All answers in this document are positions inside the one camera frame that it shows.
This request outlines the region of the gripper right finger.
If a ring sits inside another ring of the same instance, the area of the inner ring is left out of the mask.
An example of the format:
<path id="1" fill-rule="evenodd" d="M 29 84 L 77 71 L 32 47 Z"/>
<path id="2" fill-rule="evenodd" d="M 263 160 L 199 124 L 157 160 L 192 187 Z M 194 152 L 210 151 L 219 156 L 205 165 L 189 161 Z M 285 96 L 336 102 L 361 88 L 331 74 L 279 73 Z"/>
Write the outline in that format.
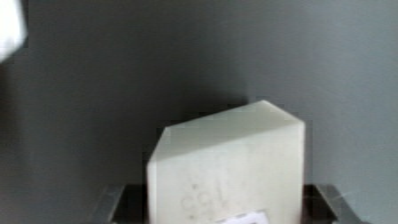
<path id="1" fill-rule="evenodd" d="M 368 224 L 361 220 L 345 200 L 343 193 L 333 185 L 311 186 L 310 223 Z"/>

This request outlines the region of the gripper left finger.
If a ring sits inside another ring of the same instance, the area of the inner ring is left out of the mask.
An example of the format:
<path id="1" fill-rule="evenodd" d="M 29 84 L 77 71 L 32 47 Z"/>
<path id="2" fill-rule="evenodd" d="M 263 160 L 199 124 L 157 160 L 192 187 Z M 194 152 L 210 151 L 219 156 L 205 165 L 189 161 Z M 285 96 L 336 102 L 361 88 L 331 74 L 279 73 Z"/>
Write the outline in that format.
<path id="1" fill-rule="evenodd" d="M 105 187 L 95 211 L 89 217 L 91 224 L 114 224 L 114 214 L 125 193 L 125 185 L 109 185 Z"/>

